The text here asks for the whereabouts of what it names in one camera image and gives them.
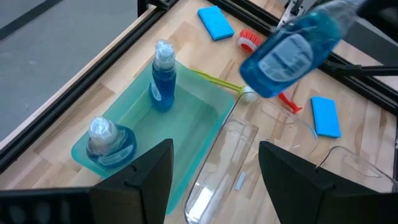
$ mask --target upside-down soap bottle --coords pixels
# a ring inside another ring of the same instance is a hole
[[[91,122],[88,134],[87,156],[101,167],[125,166],[136,153],[134,132],[103,117],[96,117]]]
[[[243,62],[242,78],[264,98],[278,95],[327,58],[363,2],[334,0],[286,22]]]
[[[176,81],[175,52],[166,40],[158,40],[152,63],[153,81],[149,84],[149,97],[160,112],[167,112],[174,103]]]

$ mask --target red brush handle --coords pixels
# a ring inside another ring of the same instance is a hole
[[[299,112],[301,109],[303,109],[302,107],[298,107],[293,101],[289,101],[287,99],[287,97],[285,96],[285,93],[279,93],[278,97],[287,105],[289,106],[292,110],[293,110],[293,114],[296,114],[297,112]]]

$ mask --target black aluminum frame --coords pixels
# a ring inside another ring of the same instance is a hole
[[[248,0],[208,0],[264,35],[270,35],[279,19]],[[81,78],[0,150],[0,174],[4,172],[44,131],[47,130],[112,64],[142,37],[178,0],[139,0],[141,15],[149,3],[156,5],[144,20],[98,60]],[[397,116],[398,92],[371,75],[397,75],[395,67],[361,67],[331,54],[319,69],[348,88]],[[394,178],[397,179],[397,153]]]
[[[207,0],[263,35],[270,35],[279,19],[249,0]],[[398,115],[398,91],[373,76],[397,76],[398,67],[353,65],[332,53],[319,67],[348,88],[359,93],[384,110]],[[396,142],[398,141],[397,120]],[[394,174],[398,179],[398,153],[394,153]]]

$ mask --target red dish brush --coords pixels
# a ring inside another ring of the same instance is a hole
[[[289,106],[292,110],[293,110],[293,114],[296,114],[297,112],[299,112],[301,109],[303,109],[302,107],[298,107],[293,100],[289,101],[285,95],[285,93],[279,93],[278,97],[287,105]]]
[[[249,29],[243,29],[239,35],[238,44],[249,53],[253,53],[262,43],[262,39]]]

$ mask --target blue sponge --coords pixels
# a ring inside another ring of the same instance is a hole
[[[198,15],[213,40],[221,40],[234,35],[234,30],[219,7],[211,6],[199,9]]]
[[[335,102],[320,96],[312,97],[311,102],[317,134],[331,138],[341,137]]]

